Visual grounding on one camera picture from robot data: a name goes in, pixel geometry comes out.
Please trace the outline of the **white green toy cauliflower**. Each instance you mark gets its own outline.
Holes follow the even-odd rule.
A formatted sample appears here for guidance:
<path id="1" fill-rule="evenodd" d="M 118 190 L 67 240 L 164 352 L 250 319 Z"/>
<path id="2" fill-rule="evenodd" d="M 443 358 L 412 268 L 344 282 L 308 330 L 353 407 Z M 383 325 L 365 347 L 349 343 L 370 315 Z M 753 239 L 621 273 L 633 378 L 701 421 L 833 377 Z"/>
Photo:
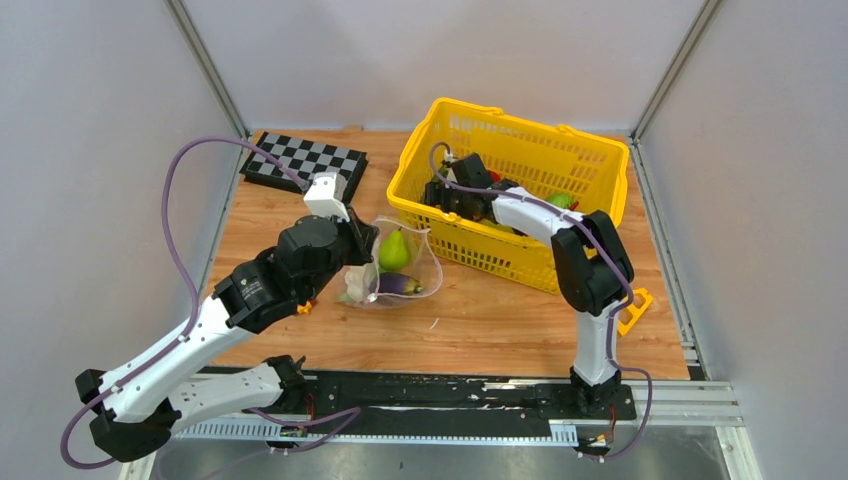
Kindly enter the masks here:
<path id="1" fill-rule="evenodd" d="M 343 287 L 336 297 L 336 301 L 348 305 L 362 304 L 369 294 L 366 285 L 366 267 L 351 266 L 343 276 Z"/>

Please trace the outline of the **green toy pear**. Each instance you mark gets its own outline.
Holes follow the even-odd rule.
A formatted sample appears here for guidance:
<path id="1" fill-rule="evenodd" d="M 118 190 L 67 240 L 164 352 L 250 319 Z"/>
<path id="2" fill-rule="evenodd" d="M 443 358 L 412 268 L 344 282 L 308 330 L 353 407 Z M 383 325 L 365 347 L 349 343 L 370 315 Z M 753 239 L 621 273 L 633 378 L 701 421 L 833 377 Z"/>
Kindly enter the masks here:
<path id="1" fill-rule="evenodd" d="M 403 231 L 392 231 L 379 246 L 379 268 L 384 272 L 397 272 L 406 268 L 411 261 L 412 254 Z"/>

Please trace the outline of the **purple toy eggplant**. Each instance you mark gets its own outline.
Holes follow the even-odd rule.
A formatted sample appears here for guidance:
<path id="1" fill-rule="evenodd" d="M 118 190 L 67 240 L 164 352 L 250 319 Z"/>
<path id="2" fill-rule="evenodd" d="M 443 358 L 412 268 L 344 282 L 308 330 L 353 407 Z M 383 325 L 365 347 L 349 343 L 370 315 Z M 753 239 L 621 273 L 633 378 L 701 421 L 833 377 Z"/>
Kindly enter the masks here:
<path id="1" fill-rule="evenodd" d="M 402 296 L 421 294 L 424 287 L 414 277 L 399 272 L 383 272 L 378 277 L 378 292 Z"/>

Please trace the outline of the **clear zip top bag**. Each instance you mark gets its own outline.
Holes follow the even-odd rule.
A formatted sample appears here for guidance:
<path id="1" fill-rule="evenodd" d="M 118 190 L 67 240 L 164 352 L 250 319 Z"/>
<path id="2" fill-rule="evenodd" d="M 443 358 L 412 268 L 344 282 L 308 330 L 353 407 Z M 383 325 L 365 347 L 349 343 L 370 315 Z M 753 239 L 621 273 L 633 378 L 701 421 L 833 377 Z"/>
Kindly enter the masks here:
<path id="1" fill-rule="evenodd" d="M 429 244 L 431 230 L 387 216 L 377 217 L 373 225 L 378 237 L 372 260 L 342 270 L 335 279 L 335 301 L 360 309 L 389 309 L 434 295 L 443 270 Z"/>

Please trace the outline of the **yellow plastic basket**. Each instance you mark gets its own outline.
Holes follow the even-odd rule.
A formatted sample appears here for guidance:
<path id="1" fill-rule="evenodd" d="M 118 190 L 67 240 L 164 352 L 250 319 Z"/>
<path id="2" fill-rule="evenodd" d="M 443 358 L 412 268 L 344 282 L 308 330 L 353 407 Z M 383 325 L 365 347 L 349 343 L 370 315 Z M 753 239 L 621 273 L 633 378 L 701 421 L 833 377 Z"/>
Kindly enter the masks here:
<path id="1" fill-rule="evenodd" d="M 439 141 L 458 158 L 479 154 L 487 169 L 538 198 L 567 193 L 579 212 L 602 210 L 614 224 L 622 221 L 629 163 L 624 143 L 442 97 L 409 137 L 386 192 L 406 224 L 429 230 L 429 244 L 442 258 L 551 294 L 559 290 L 552 253 L 540 242 L 423 204 L 433 177 L 429 151 Z"/>

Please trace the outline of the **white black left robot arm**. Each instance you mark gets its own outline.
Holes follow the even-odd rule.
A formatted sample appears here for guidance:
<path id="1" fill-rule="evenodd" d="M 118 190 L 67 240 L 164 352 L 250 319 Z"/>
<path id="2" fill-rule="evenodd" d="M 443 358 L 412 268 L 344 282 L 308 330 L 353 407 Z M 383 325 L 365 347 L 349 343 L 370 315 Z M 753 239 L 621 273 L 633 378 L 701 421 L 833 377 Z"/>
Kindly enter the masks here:
<path id="1" fill-rule="evenodd" d="M 342 216 L 302 217 L 142 354 L 110 371 L 79 374 L 80 400 L 95 415 L 89 423 L 93 443 L 111 459 L 131 462 L 173 434 L 228 413 L 269 406 L 298 411 L 306 380 L 302 363 L 289 355 L 212 380 L 192 377 L 224 351 L 296 315 L 343 268 L 370 263 L 378 237 L 378 227 L 351 208 Z"/>

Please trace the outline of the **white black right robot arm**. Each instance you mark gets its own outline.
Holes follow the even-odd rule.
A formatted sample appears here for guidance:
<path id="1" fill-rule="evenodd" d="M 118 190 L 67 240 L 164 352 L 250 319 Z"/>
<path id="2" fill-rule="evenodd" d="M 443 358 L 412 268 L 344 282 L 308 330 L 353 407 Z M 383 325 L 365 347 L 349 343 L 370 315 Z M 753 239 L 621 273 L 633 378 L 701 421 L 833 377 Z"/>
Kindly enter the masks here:
<path id="1" fill-rule="evenodd" d="M 559 290 L 577 312 L 572 406 L 589 418 L 607 409 L 621 384 L 618 318 L 632 299 L 634 278 L 611 218 L 602 211 L 581 214 L 557 207 L 508 180 L 486 190 L 431 181 L 423 203 L 466 219 L 485 218 L 551 249 Z"/>

